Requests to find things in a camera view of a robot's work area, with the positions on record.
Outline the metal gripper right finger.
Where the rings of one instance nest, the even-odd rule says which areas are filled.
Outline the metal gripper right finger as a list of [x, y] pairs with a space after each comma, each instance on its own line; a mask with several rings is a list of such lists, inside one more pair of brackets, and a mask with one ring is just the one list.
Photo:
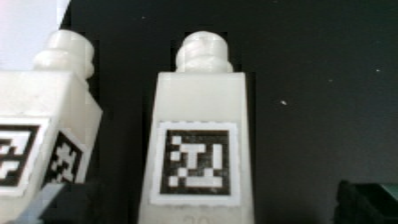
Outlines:
[[398, 183], [341, 181], [335, 224], [398, 224]]

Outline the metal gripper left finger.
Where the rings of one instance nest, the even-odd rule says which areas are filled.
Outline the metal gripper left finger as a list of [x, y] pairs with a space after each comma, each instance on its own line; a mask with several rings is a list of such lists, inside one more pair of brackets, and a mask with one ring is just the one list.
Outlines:
[[33, 200], [30, 201], [26, 209], [23, 210], [17, 218], [12, 221], [12, 224], [44, 224], [40, 215], [44, 214], [62, 188], [62, 184], [49, 183], [44, 186]]

